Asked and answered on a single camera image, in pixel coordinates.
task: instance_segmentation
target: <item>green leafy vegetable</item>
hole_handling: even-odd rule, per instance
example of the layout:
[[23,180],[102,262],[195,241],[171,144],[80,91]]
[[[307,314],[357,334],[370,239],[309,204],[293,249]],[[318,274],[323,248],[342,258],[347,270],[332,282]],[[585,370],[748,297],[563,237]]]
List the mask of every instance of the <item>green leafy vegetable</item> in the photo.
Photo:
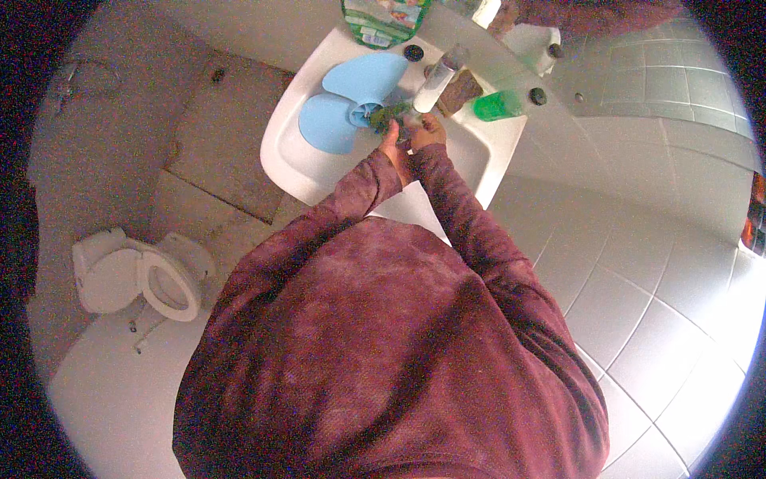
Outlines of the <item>green leafy vegetable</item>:
[[382,107],[370,115],[370,127],[378,135],[385,135],[388,133],[388,124],[393,118],[399,123],[399,140],[401,141],[404,139],[404,123],[401,120],[401,115],[408,112],[409,109],[409,103],[397,103],[390,107]]

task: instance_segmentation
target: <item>toilet seat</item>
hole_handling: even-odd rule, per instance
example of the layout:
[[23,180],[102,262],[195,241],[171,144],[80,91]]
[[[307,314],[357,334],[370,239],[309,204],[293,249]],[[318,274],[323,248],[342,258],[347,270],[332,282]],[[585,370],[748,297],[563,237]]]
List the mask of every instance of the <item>toilet seat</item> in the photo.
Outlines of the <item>toilet seat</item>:
[[[155,267],[175,282],[185,296],[186,307],[176,309],[158,298],[149,281]],[[143,294],[154,309],[171,320],[191,321],[199,314],[198,285],[180,263],[159,250],[113,251],[77,281],[77,289],[85,309],[92,313],[115,313]]]
[[[176,309],[157,297],[149,283],[153,267],[164,271],[181,288],[184,296],[186,296],[186,308]],[[138,269],[141,292],[144,298],[146,298],[146,302],[159,311],[161,315],[176,321],[191,321],[197,317],[199,314],[199,288],[187,276],[185,269],[180,263],[158,251],[144,251]]]

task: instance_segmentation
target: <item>bottle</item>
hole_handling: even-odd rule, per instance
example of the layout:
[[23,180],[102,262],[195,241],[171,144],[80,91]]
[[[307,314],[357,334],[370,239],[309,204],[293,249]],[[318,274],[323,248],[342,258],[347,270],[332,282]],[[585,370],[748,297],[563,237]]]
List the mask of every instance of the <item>bottle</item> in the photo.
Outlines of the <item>bottle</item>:
[[385,50],[415,36],[431,0],[342,0],[343,18],[354,40],[373,50]]
[[473,112],[482,121],[495,121],[524,114],[524,106],[513,90],[504,90],[476,98]]

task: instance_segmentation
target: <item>faucet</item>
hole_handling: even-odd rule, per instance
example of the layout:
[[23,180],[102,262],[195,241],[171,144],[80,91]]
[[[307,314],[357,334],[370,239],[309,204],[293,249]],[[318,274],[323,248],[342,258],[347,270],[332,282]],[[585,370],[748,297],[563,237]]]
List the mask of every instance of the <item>faucet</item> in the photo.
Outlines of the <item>faucet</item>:
[[430,112],[452,77],[466,64],[469,56],[468,49],[459,43],[443,54],[412,99],[413,109],[418,113]]

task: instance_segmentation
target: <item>blue plastic piece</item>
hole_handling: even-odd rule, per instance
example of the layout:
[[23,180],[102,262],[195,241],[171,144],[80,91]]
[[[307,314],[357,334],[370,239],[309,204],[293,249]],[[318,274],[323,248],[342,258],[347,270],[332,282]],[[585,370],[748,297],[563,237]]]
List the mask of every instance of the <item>blue plastic piece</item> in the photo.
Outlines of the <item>blue plastic piece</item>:
[[309,98],[298,117],[303,138],[314,148],[336,155],[354,149],[357,127],[349,122],[349,111],[355,105],[335,94],[319,94]]
[[322,80],[330,93],[309,98],[300,111],[303,138],[323,152],[350,153],[357,127],[369,128],[369,115],[394,91],[407,66],[404,57],[391,53],[364,55],[335,66]]
[[364,55],[334,67],[325,75],[322,86],[358,105],[380,104],[396,88],[407,66],[407,59],[401,55]]

